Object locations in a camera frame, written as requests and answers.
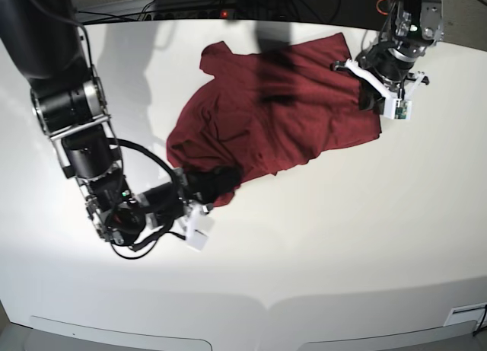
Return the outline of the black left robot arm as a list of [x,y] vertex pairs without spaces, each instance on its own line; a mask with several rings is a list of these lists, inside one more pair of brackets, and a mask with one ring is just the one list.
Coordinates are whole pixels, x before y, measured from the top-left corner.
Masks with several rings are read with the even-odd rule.
[[356,59],[336,61],[334,71],[347,71],[366,81],[385,101],[407,101],[406,84],[428,83],[411,69],[426,50],[444,37],[443,0],[393,0],[376,42]]

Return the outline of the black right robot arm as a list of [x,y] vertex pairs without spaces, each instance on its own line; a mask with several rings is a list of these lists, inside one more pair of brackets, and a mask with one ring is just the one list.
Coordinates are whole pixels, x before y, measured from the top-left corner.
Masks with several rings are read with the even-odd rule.
[[[179,224],[178,238],[203,249],[212,225],[208,214],[219,196],[239,184],[238,169],[171,168],[116,136],[88,32],[75,19],[72,0],[1,0],[1,39],[30,85],[34,115],[64,175],[77,182],[98,236],[137,260]],[[134,194],[124,173],[124,148],[151,159],[169,181]]]

